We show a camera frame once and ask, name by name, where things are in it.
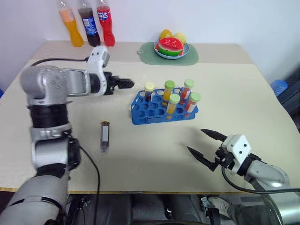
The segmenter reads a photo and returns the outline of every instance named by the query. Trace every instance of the black cable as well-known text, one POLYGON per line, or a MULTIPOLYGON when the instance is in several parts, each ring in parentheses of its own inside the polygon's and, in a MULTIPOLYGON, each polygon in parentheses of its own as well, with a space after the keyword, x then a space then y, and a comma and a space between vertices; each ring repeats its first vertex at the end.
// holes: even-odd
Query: black cable
POLYGON ((75 61, 75 62, 87 62, 89 60, 89 57, 86 57, 85 59, 83 60, 76 60, 76 59, 65 59, 65 58, 49 58, 49 59, 44 59, 44 60, 39 60, 39 61, 36 61, 35 63, 32 63, 31 66, 36 66, 40 63, 43 63, 43 62, 48 62, 48 61, 75 61))
POLYGON ((83 147, 80 146, 80 149, 86 154, 86 156, 89 158, 91 163, 94 165, 96 171, 97 171, 97 177, 98 177, 98 186, 97 186, 97 195, 96 195, 96 205, 95 205, 95 212, 94 212, 94 225, 96 225, 96 220, 97 220, 97 210, 98 210, 98 200, 99 200, 99 189, 100 189, 100 173, 98 170, 98 167, 94 163, 93 159, 90 157, 90 155, 87 153, 86 150, 83 149, 83 147))
POLYGON ((84 213, 84 209, 82 208, 82 213, 83 213, 83 225, 85 225, 85 213, 84 213))
POLYGON ((279 190, 269 190, 269 191, 256 191, 256 190, 251 190, 251 189, 246 189, 243 187, 239 187, 237 185, 235 185, 234 183, 232 183, 229 178, 227 177, 226 173, 225 173, 225 167, 222 166, 222 175, 224 177, 224 179, 227 181, 228 184, 230 184, 232 187, 234 187, 235 189, 238 189, 240 191, 244 191, 244 192, 249 192, 252 194, 279 194, 279 193, 286 193, 286 192, 300 192, 300 188, 288 188, 288 189, 279 189, 279 190))

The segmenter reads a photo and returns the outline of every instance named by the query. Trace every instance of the orange bottle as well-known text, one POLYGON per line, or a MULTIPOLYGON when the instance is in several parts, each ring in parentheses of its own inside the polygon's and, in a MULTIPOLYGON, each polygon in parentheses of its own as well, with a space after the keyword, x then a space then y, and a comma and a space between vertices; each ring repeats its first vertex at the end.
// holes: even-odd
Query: orange bottle
POLYGON ((71 8, 67 5, 65 0, 57 0, 60 16, 70 33, 71 42, 74 47, 83 46, 83 38, 77 30, 76 20, 71 8))

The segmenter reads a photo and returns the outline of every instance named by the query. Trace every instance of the test tube rack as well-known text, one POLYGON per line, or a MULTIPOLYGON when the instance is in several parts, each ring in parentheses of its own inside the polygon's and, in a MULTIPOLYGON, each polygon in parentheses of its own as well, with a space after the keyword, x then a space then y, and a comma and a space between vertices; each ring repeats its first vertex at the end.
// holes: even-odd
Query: test tube rack
MULTIPOLYGON (((173 93, 180 94, 182 88, 173 88, 173 93)), ((167 107, 163 106, 164 89, 155 89, 152 93, 152 101, 146 102, 145 91, 139 91, 131 104, 131 118, 134 125, 148 124, 148 123, 162 123, 180 120, 192 120, 195 114, 199 112, 196 106, 191 113, 187 113, 185 106, 188 99, 184 104, 177 104, 175 113, 171 119, 167 119, 167 107)))

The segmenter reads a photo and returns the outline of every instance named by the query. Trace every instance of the plate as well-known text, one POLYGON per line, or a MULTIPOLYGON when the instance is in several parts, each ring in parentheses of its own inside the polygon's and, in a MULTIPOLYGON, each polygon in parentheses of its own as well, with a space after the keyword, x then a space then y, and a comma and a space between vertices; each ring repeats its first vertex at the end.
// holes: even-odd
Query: plate
POLYGON ((164 55, 162 53, 160 53, 157 49, 157 45, 158 45, 158 42, 159 40, 157 40, 156 42, 154 42, 154 51, 161 57, 165 58, 165 59, 169 59, 169 60, 176 60, 176 59, 180 59, 184 56, 186 56, 188 54, 188 51, 189 51, 189 45, 188 44, 185 44, 183 46, 183 52, 181 53, 181 55, 178 55, 178 56, 168 56, 168 55, 164 55))

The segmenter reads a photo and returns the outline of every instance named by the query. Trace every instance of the beige table surface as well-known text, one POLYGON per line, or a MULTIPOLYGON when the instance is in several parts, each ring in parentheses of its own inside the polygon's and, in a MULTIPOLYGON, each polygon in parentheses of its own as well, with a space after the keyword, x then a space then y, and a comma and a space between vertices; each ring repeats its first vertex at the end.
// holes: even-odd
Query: beige table surface
MULTIPOLYGON (((265 162, 281 167, 292 187, 300 187, 300 138, 292 119, 277 101, 248 55, 237 45, 195 45, 199 63, 192 66, 152 66, 139 61, 141 43, 117 43, 110 49, 105 71, 131 78, 130 90, 111 96, 74 97, 68 105, 73 134, 91 154, 101 174, 100 191, 105 192, 236 192, 223 179, 220 168, 211 172, 186 149, 193 147, 213 160, 221 142, 200 131, 208 128, 225 135, 245 134, 252 152, 265 162), (194 120, 135 126, 130 104, 146 81, 162 88, 172 79, 181 86, 195 79, 194 90, 202 95, 194 120), (100 121, 109 120, 110 149, 99 153, 100 121)), ((69 42, 47 42, 32 57, 84 58, 91 47, 73 48, 69 42)), ((48 62, 44 65, 85 69, 82 62, 48 62)), ((0 190, 15 191, 35 174, 30 161, 31 126, 26 96, 19 76, 0 99, 0 190)), ((239 176, 230 178, 250 187, 239 176)), ((94 193, 96 172, 82 154, 82 163, 71 172, 69 191, 94 193)))

